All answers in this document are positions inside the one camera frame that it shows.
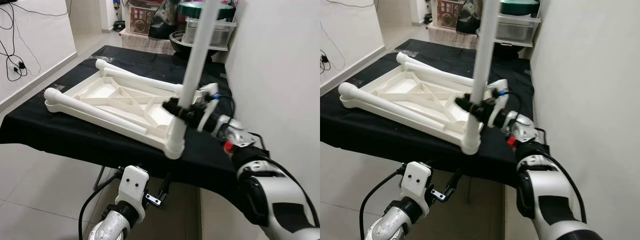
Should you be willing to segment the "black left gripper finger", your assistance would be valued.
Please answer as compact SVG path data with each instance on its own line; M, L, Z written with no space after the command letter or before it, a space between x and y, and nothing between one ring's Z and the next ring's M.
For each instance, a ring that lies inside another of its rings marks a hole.
M462 169L462 167L459 167L457 170L455 170L455 173L451 176L448 183L446 183L446 188L443 195L444 199L450 199L450 197L454 194L463 174L464 174L464 169Z
M172 173L167 173L158 190L158 200L164 202L169 194L170 184L172 182Z

